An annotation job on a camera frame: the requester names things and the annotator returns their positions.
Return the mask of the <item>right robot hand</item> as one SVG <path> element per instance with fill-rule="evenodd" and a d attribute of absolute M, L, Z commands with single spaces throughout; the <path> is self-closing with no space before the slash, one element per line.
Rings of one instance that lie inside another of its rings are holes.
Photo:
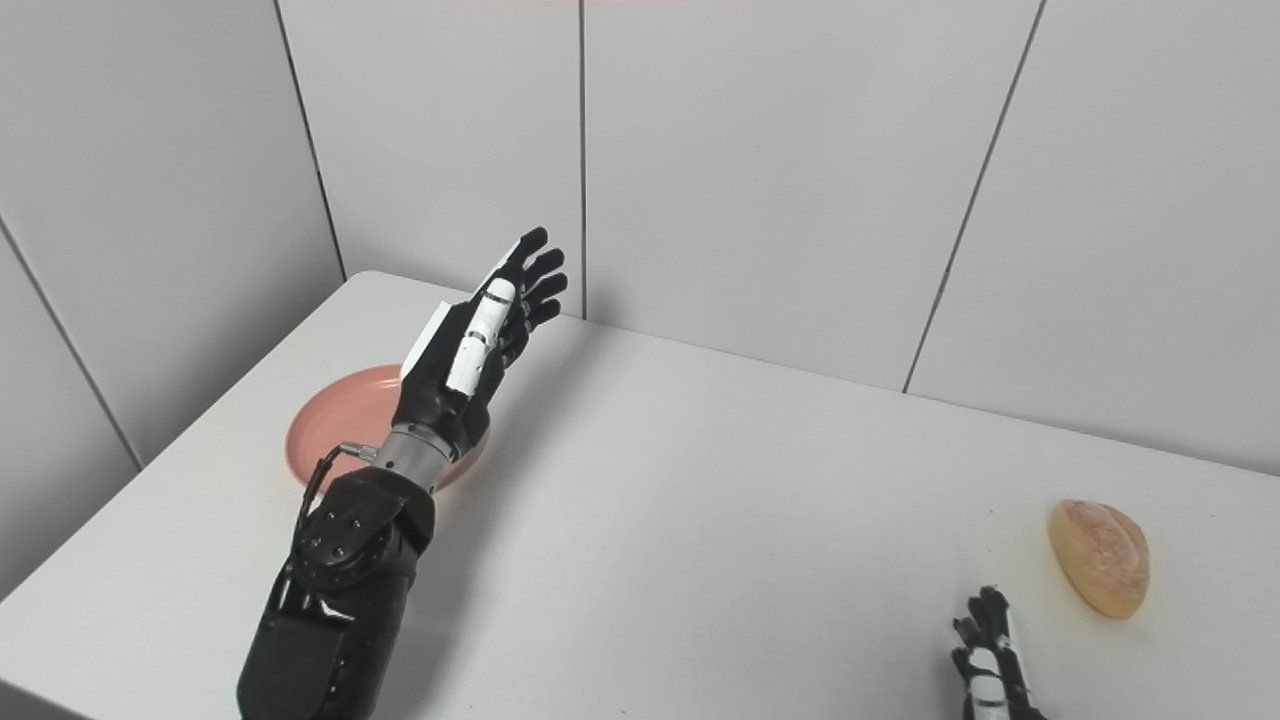
<path fill-rule="evenodd" d="M 965 685 L 963 719 L 1046 717 L 1032 698 L 1009 611 L 1005 594 L 983 585 L 966 601 L 966 615 L 952 620 L 961 642 L 951 659 Z"/>

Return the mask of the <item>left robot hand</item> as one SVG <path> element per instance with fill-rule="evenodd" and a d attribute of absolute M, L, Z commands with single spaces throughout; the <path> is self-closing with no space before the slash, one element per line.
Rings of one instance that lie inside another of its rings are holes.
<path fill-rule="evenodd" d="M 468 454 L 490 424 L 489 404 L 536 328 L 561 314 L 566 255 L 536 227 L 495 263 L 475 292 L 440 304 L 401 368 L 397 430 L 430 439 L 448 461 Z"/>

